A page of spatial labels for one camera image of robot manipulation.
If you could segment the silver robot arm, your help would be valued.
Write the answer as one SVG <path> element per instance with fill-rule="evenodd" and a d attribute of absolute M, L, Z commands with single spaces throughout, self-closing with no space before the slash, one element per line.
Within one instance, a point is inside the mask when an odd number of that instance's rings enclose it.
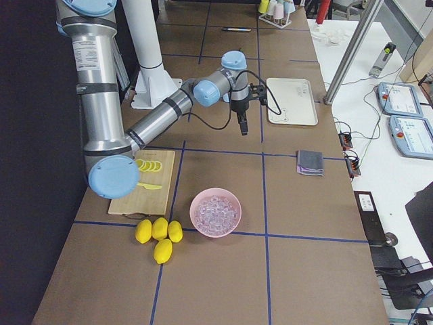
<path fill-rule="evenodd" d="M 194 104 L 209 107 L 231 96 L 243 134 L 248 132 L 246 111 L 251 93 L 245 55 L 228 51 L 211 75 L 176 83 L 164 69 L 150 1 L 124 1 L 124 14 L 145 85 L 150 112 L 124 129 L 113 54 L 117 32 L 115 1 L 57 1 L 58 30 L 71 38 L 78 85 L 85 113 L 88 142 L 83 154 L 89 187 L 104 198 L 121 198 L 139 181 L 133 158 L 165 132 Z"/>

